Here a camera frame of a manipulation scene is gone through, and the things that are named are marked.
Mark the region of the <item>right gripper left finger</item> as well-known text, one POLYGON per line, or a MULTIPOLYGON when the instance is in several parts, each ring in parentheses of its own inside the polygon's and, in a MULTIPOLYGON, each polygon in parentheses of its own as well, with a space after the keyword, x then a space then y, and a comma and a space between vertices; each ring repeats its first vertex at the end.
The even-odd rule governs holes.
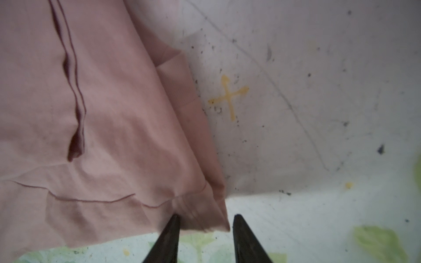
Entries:
POLYGON ((174 214, 161 232, 143 263, 177 263, 180 216, 174 214))

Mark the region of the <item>pink printed t-shirt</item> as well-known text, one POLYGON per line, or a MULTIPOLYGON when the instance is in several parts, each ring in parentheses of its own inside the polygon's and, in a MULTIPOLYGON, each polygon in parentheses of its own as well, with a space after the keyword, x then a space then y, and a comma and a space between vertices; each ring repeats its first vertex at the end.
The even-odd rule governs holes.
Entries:
POLYGON ((1 262, 162 230, 228 231, 185 54, 133 1, 1 2, 1 262))

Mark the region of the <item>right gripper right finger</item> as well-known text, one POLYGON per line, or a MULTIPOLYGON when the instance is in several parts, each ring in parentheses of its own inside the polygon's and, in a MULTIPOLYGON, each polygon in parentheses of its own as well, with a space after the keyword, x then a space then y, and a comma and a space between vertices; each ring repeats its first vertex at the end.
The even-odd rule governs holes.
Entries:
POLYGON ((237 263, 273 263, 242 215, 234 216, 232 230, 237 263))

